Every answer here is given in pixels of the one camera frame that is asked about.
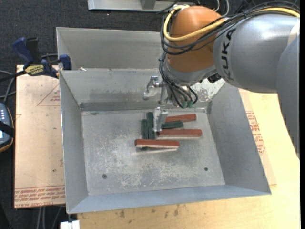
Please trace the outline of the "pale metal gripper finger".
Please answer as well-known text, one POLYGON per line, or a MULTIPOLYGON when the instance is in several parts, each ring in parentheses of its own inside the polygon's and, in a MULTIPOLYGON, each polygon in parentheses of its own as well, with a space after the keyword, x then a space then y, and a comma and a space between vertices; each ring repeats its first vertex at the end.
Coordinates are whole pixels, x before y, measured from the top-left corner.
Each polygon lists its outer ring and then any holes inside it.
POLYGON ((153 111, 153 131, 160 132, 162 125, 165 123, 168 111, 165 107, 157 107, 153 111))
POLYGON ((149 82, 147 83, 146 90, 143 92, 143 100, 148 100, 150 97, 160 93, 162 87, 163 83, 159 82, 159 77, 151 76, 149 82))

